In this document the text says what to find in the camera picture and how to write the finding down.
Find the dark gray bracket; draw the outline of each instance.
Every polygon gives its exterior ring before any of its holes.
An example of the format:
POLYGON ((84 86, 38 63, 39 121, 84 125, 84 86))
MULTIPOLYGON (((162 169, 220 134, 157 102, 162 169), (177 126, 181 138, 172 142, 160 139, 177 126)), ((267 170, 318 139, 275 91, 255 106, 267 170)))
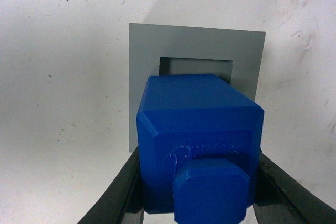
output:
POLYGON ((149 76, 214 73, 254 100, 265 34, 130 23, 129 151, 138 145, 135 117, 149 76))

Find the rectangular opening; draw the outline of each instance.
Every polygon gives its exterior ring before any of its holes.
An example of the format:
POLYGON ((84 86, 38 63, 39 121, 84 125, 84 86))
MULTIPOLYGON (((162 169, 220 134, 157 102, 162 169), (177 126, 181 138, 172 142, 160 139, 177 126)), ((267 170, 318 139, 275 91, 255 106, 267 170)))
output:
POLYGON ((160 58, 159 75, 213 73, 231 83, 233 61, 187 58, 160 58))

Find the square hole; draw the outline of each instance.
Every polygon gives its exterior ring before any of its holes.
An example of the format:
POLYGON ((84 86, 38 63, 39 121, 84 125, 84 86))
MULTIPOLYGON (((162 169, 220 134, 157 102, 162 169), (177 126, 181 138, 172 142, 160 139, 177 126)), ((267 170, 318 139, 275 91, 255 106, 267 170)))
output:
POLYGON ((213 73, 231 83, 233 61, 190 58, 160 58, 159 75, 213 73))

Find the white background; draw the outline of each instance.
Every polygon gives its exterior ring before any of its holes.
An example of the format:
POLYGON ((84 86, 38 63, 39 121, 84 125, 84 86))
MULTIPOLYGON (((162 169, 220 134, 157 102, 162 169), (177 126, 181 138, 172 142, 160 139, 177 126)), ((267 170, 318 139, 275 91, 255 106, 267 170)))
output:
POLYGON ((335 20, 336 0, 0 0, 0 223, 77 223, 130 156, 130 22, 265 31, 263 151, 336 208, 335 20))

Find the blue 3d printed block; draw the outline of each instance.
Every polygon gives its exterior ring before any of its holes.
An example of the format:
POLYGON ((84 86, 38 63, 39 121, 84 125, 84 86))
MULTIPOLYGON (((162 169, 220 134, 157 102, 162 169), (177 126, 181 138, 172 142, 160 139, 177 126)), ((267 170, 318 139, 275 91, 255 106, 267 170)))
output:
POLYGON ((144 207, 239 223, 253 203, 264 111, 213 74, 151 76, 136 117, 144 207))

